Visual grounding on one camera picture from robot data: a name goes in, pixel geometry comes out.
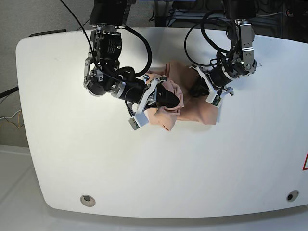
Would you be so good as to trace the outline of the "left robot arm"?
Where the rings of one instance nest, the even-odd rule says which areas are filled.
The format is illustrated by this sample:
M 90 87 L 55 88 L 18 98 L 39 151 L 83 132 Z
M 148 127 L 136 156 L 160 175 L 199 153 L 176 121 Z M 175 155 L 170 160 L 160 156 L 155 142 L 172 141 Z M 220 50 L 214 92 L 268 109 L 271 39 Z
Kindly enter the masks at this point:
M 208 96 L 211 90 L 219 96 L 223 93 L 232 94 L 227 85 L 241 76 L 254 73 L 257 67 L 253 49 L 255 34 L 249 22 L 256 16 L 254 1 L 225 0 L 223 7 L 223 10 L 207 12 L 198 22 L 204 39 L 217 51 L 217 54 L 209 64 L 192 61 L 205 75 L 199 76 L 193 84 L 190 90 L 190 95 L 193 97 Z M 218 21 L 218 18 L 213 18 L 212 15 L 219 13 L 223 13 L 226 18 L 221 22 L 226 26 L 226 34 L 231 41 L 229 50 L 219 47 L 205 31 L 206 24 Z

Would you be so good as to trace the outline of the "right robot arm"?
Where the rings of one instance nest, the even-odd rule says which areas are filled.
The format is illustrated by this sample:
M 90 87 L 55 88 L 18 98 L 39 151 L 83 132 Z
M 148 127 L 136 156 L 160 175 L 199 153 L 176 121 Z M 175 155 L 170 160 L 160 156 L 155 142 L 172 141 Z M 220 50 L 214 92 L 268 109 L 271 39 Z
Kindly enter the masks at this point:
M 168 91 L 163 82 L 166 77 L 148 80 L 146 72 L 152 64 L 150 44 L 139 32 L 126 25 L 126 20 L 134 0 L 96 0 L 90 15 L 90 26 L 95 29 L 87 38 L 90 50 L 85 62 L 84 87 L 95 96 L 111 93 L 125 102 L 132 118 L 141 115 L 149 108 L 174 108 L 179 98 Z M 144 69 L 136 72 L 133 67 L 120 67 L 122 51 L 121 33 L 123 28 L 137 36 L 145 45 L 147 63 Z

